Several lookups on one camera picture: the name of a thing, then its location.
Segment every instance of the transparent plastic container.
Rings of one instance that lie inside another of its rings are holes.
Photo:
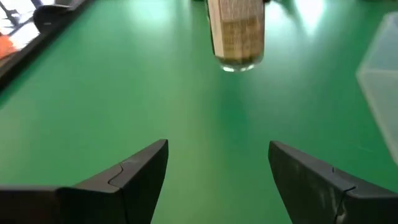
[[[357,78],[398,164],[398,12],[384,17]]]

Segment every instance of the clear plastic box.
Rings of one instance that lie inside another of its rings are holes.
[[[357,78],[398,164],[398,12],[384,17]]]

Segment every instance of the jar label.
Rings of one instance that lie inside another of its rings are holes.
[[[242,59],[264,50],[263,0],[208,0],[217,57]]]

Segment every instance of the green tabletop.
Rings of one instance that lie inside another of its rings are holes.
[[[203,2],[97,0],[0,94],[0,183],[73,185],[170,140],[153,223],[289,223],[280,140],[398,192],[355,73],[385,1],[266,6],[263,62],[219,69]]]

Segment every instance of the orange object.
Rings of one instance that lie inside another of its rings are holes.
[[[17,49],[11,42],[8,36],[0,35],[0,59],[7,57],[8,55],[16,52]]]

